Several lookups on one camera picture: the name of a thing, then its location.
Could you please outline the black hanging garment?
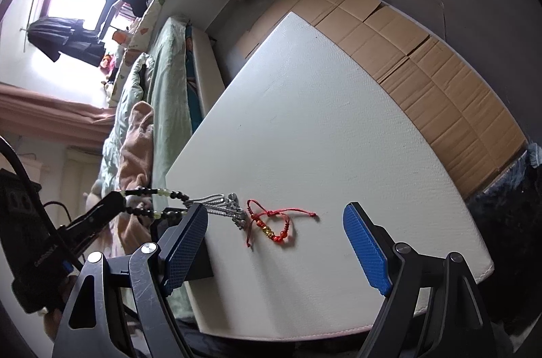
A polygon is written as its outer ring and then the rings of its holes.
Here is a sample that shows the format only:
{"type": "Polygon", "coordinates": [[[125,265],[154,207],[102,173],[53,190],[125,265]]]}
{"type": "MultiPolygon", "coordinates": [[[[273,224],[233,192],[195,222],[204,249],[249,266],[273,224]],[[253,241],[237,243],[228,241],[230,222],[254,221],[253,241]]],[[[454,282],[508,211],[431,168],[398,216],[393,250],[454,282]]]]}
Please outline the black hanging garment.
{"type": "Polygon", "coordinates": [[[81,19],[41,17],[28,26],[27,39],[53,62],[64,54],[98,67],[105,55],[105,44],[81,19]]]}

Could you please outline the pink fleece blanket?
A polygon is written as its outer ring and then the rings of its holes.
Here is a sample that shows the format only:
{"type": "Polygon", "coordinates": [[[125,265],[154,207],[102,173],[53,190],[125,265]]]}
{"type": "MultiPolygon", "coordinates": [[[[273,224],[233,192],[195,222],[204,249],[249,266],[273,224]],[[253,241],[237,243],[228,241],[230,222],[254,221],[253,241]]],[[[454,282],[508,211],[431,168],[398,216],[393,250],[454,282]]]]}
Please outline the pink fleece blanket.
{"type": "MultiPolygon", "coordinates": [[[[128,131],[120,147],[119,186],[121,190],[135,189],[151,183],[153,154],[153,109],[145,101],[132,108],[128,131]]],[[[107,258],[132,254],[151,240],[152,219],[123,212],[101,231],[92,248],[107,258]]]]}

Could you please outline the floral window seat cushion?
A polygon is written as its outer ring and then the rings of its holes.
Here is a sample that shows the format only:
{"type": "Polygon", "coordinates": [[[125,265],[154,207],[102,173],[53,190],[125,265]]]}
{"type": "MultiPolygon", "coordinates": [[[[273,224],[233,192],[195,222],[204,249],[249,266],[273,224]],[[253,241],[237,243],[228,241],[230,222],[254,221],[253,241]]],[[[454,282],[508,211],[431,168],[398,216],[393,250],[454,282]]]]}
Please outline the floral window seat cushion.
{"type": "Polygon", "coordinates": [[[143,52],[148,51],[158,16],[166,1],[145,0],[146,8],[142,16],[137,16],[127,31],[117,30],[114,33],[113,37],[118,39],[120,44],[118,51],[114,55],[114,79],[107,88],[109,107],[114,107],[119,103],[120,94],[130,68],[143,52]]]}

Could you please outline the light green quilt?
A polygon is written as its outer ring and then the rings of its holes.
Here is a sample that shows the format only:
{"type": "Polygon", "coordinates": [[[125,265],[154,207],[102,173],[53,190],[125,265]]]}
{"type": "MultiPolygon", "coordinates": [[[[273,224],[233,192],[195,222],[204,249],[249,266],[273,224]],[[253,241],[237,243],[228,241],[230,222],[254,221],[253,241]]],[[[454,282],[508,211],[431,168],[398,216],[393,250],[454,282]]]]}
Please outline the light green quilt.
{"type": "Polygon", "coordinates": [[[144,100],[145,73],[152,58],[142,53],[122,79],[123,86],[115,111],[113,128],[102,148],[102,161],[97,180],[101,183],[101,197],[119,187],[120,150],[127,136],[129,118],[135,104],[144,100]]]}

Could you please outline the flattened cardboard sheets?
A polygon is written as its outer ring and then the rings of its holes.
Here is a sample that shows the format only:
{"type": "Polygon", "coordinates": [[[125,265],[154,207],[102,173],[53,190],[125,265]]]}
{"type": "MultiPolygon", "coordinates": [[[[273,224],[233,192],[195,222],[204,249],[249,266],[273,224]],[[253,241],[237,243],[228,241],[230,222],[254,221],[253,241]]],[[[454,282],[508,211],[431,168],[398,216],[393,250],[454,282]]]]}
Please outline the flattened cardboard sheets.
{"type": "Polygon", "coordinates": [[[272,0],[238,40],[249,57],[294,13],[316,27],[395,101],[463,197],[491,183],[525,135],[491,88],[445,42],[380,0],[272,0]]]}

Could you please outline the green bed sheet mattress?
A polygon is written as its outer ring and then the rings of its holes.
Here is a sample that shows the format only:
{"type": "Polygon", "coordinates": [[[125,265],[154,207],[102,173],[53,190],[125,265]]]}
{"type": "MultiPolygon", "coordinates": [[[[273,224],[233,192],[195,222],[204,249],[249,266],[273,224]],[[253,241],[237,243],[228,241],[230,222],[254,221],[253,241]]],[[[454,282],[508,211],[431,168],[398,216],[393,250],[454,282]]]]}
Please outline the green bed sheet mattress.
{"type": "Polygon", "coordinates": [[[187,95],[187,21],[165,21],[149,50],[153,58],[147,100],[153,110],[151,186],[166,187],[166,174],[192,136],[187,95]]]}

